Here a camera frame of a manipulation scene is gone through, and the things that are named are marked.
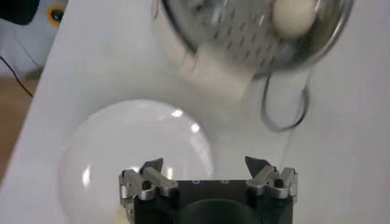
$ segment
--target metal colander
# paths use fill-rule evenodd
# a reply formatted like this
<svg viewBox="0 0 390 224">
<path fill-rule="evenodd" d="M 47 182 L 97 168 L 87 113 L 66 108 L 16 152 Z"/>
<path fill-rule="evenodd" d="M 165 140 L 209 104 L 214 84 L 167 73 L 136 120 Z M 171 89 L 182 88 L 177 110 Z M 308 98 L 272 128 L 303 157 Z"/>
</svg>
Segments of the metal colander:
<svg viewBox="0 0 390 224">
<path fill-rule="evenodd" d="M 314 1 L 317 1 L 314 24 L 297 40 L 284 40 L 275 31 L 274 0 L 163 0 L 163 3 L 175 29 L 193 52 L 207 42 L 217 55 L 265 73 L 312 65 L 336 43 L 353 0 Z"/>
</svg>

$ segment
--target white egg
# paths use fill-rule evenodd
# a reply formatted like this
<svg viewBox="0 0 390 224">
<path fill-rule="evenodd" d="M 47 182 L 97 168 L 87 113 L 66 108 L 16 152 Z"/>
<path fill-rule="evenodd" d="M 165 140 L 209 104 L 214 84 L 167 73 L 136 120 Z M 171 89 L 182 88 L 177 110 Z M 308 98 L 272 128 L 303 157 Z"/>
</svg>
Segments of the white egg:
<svg viewBox="0 0 390 224">
<path fill-rule="evenodd" d="M 276 0 L 272 22 L 284 39 L 305 35 L 316 18 L 317 0 Z"/>
</svg>

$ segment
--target wooden floor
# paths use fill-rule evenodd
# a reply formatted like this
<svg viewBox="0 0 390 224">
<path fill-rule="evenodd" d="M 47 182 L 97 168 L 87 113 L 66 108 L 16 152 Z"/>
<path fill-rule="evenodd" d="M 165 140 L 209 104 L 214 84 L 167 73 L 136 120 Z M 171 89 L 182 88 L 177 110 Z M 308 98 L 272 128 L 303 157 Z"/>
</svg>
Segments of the wooden floor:
<svg viewBox="0 0 390 224">
<path fill-rule="evenodd" d="M 35 92 L 36 80 L 23 83 Z M 0 184 L 31 100 L 15 79 L 0 79 Z"/>
</svg>

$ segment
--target black cable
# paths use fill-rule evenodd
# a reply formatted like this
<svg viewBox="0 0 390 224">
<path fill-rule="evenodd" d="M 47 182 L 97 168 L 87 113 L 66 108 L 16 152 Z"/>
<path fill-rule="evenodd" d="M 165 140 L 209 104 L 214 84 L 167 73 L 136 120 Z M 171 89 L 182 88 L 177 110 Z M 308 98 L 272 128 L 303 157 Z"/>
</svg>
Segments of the black cable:
<svg viewBox="0 0 390 224">
<path fill-rule="evenodd" d="M 24 53 L 26 53 L 26 55 L 30 58 L 30 60 L 32 61 L 33 64 L 36 65 L 36 67 L 38 68 L 42 68 L 32 57 L 31 57 L 31 54 L 27 51 L 27 49 L 24 47 L 23 43 L 18 39 L 19 41 L 19 44 L 20 46 L 22 47 Z"/>
<path fill-rule="evenodd" d="M 4 62 L 4 64 L 11 70 L 13 76 L 16 78 L 16 81 L 19 83 L 19 85 L 25 90 L 26 93 L 28 93 L 28 95 L 30 95 L 31 97 L 33 97 L 33 95 L 30 93 L 30 91 L 22 84 L 22 82 L 20 82 L 20 79 L 19 77 L 16 75 L 15 71 L 12 69 L 12 67 L 8 64 L 8 62 L 2 57 L 0 56 L 0 60 L 2 60 L 2 62 Z"/>
</svg>

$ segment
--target white table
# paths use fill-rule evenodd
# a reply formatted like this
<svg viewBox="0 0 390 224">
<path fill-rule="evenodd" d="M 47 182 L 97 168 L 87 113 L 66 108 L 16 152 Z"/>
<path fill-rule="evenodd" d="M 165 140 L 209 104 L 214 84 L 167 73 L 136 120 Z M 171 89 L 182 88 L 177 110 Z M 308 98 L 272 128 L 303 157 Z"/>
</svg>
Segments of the white table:
<svg viewBox="0 0 390 224">
<path fill-rule="evenodd" d="M 180 82 L 156 51 L 150 4 L 68 4 L 1 186 L 2 223 L 68 223 L 55 181 L 64 141 L 89 115 L 138 98 L 162 100 L 195 117 L 211 141 L 218 178 L 247 178 L 244 155 L 295 167 L 296 223 L 388 223 L 388 0 L 357 1 L 341 41 L 316 67 L 307 119 L 282 134 L 258 120 L 262 83 L 230 108 Z"/>
</svg>

